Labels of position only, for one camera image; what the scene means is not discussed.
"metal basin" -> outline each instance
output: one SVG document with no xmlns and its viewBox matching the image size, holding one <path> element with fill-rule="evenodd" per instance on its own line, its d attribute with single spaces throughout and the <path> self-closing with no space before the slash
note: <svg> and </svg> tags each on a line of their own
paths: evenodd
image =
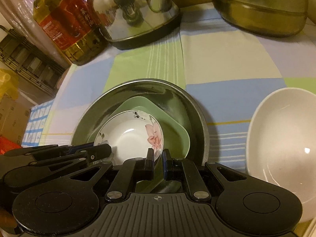
<svg viewBox="0 0 316 237">
<path fill-rule="evenodd" d="M 94 141 L 99 129 L 117 107 L 134 96 L 143 96 L 151 100 L 187 130 L 190 136 L 190 149 L 186 158 L 197 165 L 207 161 L 209 133 L 200 107 L 186 91 L 159 79 L 132 80 L 104 93 L 80 119 L 71 144 L 79 145 Z"/>
</svg>

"black plastic base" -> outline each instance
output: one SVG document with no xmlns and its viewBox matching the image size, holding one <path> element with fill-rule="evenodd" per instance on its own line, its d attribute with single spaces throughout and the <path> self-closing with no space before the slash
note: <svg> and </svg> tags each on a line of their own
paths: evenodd
<svg viewBox="0 0 316 237">
<path fill-rule="evenodd" d="M 179 15 L 177 15 L 173 20 L 171 20 L 167 24 L 147 34 L 130 38 L 127 40 L 123 40 L 123 41 L 117 41 L 117 42 L 109 41 L 109 43 L 119 50 L 128 50 L 128 49 L 138 48 L 138 47 L 150 44 L 154 41 L 157 41 L 160 38 L 165 37 L 166 35 L 170 34 L 175 28 L 180 26 L 180 22 L 181 22 L 181 14 L 179 13 Z"/>
</svg>

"dish rack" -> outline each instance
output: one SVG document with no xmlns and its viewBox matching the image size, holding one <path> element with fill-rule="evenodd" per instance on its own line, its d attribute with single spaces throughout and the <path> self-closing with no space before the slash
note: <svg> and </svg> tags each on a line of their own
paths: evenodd
<svg viewBox="0 0 316 237">
<path fill-rule="evenodd" d="M 14 29 L 7 30 L 2 25 L 0 28 L 7 33 L 0 42 L 0 61 L 38 89 L 55 97 L 56 84 L 65 69 Z"/>
</svg>

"white ceramic bowl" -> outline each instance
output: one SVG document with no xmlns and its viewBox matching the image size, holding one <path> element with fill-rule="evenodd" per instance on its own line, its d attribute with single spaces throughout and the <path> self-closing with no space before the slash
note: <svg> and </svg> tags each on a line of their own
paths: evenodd
<svg viewBox="0 0 316 237">
<path fill-rule="evenodd" d="M 316 216 L 316 95 L 299 88 L 268 95 L 251 119 L 246 160 L 251 176 L 298 196 L 301 222 Z"/>
<path fill-rule="evenodd" d="M 154 149 L 157 161 L 163 150 L 163 133 L 150 114 L 124 111 L 109 119 L 98 132 L 94 146 L 103 143 L 112 148 L 111 156 L 103 160 L 110 160 L 114 165 L 121 165 L 130 158 L 146 158 L 148 148 Z"/>
</svg>

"green bowl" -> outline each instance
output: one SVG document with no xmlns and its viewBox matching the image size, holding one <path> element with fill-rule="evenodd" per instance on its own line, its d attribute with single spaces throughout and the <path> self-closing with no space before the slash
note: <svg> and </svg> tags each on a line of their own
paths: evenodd
<svg viewBox="0 0 316 237">
<path fill-rule="evenodd" d="M 169 149 L 171 157 L 185 158 L 190 149 L 190 137 L 183 126 L 142 96 L 129 98 L 123 102 L 110 117 L 124 111 L 139 110 L 152 115 L 161 125 L 164 135 L 164 149 Z"/>
<path fill-rule="evenodd" d="M 185 158 L 190 149 L 190 137 L 183 126 L 142 96 L 135 96 L 123 102 L 110 117 L 129 110 L 144 111 L 152 115 L 160 124 L 164 136 L 164 149 L 169 149 L 172 158 Z M 154 169 L 154 180 L 140 181 L 136 192 L 150 192 L 163 181 L 162 158 Z"/>
</svg>

